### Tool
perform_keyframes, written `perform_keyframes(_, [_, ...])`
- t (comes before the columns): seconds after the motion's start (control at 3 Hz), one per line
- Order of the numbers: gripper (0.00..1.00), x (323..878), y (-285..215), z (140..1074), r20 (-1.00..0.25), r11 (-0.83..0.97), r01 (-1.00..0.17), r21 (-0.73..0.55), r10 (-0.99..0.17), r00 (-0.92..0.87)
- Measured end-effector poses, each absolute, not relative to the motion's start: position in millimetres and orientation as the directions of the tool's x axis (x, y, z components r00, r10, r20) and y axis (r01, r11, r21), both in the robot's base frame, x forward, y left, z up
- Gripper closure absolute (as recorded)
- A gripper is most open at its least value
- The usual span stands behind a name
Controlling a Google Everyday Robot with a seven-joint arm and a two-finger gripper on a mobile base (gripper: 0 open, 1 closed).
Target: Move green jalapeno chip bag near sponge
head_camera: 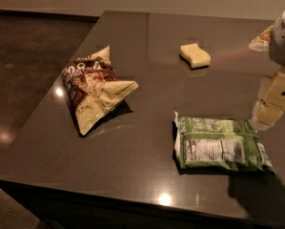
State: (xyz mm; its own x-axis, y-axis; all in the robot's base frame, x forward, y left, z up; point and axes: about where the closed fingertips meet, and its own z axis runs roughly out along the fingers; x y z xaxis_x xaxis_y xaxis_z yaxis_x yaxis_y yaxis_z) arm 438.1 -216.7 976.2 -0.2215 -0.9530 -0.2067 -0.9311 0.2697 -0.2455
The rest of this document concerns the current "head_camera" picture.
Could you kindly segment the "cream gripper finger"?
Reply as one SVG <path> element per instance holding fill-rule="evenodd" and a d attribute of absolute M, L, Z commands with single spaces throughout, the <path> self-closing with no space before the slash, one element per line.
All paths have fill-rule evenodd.
<path fill-rule="evenodd" d="M 258 131 L 273 127 L 285 113 L 285 67 L 261 80 L 251 124 Z"/>

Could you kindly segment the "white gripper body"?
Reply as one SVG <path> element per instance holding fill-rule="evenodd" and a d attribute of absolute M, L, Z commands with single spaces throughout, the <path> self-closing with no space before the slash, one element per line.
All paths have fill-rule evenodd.
<path fill-rule="evenodd" d="M 274 62 L 285 66 L 285 11 L 274 22 L 269 55 Z"/>

